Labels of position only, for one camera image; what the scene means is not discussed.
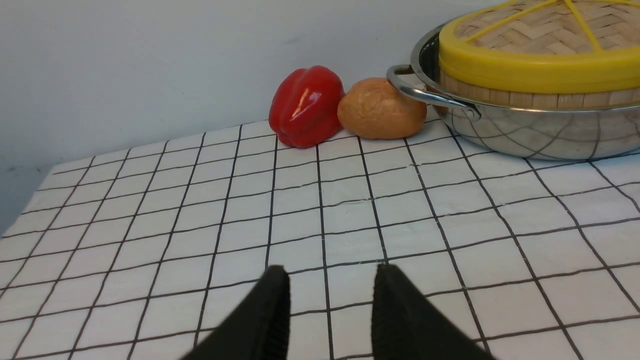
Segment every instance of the metal pot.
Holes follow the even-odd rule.
[[[505,154],[543,160],[588,160],[640,147],[640,102],[619,108],[543,110],[497,106],[459,97],[438,84],[438,41],[445,24],[422,37],[411,65],[396,65],[387,79],[412,99],[434,106],[453,131]],[[416,88],[399,75],[415,74]]]

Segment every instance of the bell pepper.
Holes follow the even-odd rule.
[[[315,146],[342,128],[338,103],[343,97],[342,81],[326,67],[295,70],[273,96],[269,126],[287,146]]]

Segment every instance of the bamboo steamer lid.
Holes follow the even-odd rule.
[[[520,108],[640,101],[640,0],[519,0],[440,32],[440,85]]]

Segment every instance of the yellow rim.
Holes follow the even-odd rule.
[[[640,8],[640,3],[626,0],[595,1]],[[464,40],[460,40],[454,35],[454,30],[462,22],[481,13],[509,6],[514,1],[453,20],[440,31],[440,68],[452,78],[460,81],[510,92],[578,94],[639,88],[640,47],[603,51],[570,0],[564,0],[564,2],[573,12],[578,24],[591,42],[594,48],[593,53],[515,54],[483,49],[468,44],[468,41],[480,37],[516,17],[556,2],[558,0],[549,0],[527,8]]]

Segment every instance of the table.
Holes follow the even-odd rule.
[[[261,121],[61,164],[0,241],[0,359],[176,359],[269,264],[291,275],[290,359],[370,359],[382,262],[500,359],[637,359],[637,161],[523,160],[429,118],[407,140],[288,149]]]

